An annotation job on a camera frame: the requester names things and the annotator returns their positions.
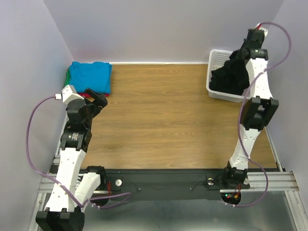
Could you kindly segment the black t shirt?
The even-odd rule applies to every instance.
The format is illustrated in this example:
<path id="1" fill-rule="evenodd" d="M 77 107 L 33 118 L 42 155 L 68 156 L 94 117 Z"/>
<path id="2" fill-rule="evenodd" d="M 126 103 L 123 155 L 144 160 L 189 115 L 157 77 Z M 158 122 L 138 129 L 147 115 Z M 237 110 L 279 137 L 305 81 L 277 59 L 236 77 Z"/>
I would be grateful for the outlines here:
<path id="1" fill-rule="evenodd" d="M 237 59 L 239 50 L 233 51 L 224 65 L 211 71 L 209 88 L 228 94 L 242 95 L 249 87 L 249 76 L 244 60 Z"/>

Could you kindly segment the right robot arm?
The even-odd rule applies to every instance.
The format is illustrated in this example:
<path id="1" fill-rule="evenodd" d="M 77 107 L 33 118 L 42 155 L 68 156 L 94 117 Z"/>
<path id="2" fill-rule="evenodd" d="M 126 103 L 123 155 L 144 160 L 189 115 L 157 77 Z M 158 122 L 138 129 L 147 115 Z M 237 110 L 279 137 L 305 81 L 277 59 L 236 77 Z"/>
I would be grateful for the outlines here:
<path id="1" fill-rule="evenodd" d="M 221 182 L 227 188 L 249 183 L 247 170 L 255 141 L 279 106 L 269 88 L 266 71 L 269 57 L 267 50 L 261 48 L 265 37 L 266 32 L 260 27 L 249 29 L 235 56 L 235 59 L 245 66 L 249 87 L 243 94 L 235 151 L 221 176 Z"/>

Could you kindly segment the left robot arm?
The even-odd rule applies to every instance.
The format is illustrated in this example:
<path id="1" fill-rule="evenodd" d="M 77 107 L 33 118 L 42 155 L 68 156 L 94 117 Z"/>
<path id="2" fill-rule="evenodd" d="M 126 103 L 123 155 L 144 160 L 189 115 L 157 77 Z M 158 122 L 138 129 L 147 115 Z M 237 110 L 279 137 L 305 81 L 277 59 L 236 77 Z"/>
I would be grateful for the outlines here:
<path id="1" fill-rule="evenodd" d="M 53 179 L 52 193 L 43 211 L 37 212 L 36 223 L 43 231 L 81 231 L 85 209 L 94 191 L 107 185 L 106 171 L 89 166 L 78 182 L 81 164 L 92 138 L 92 120 L 108 102 L 103 94 L 86 89 L 94 100 L 80 96 L 72 85 L 62 89 L 68 120 L 60 138 L 60 163 Z"/>

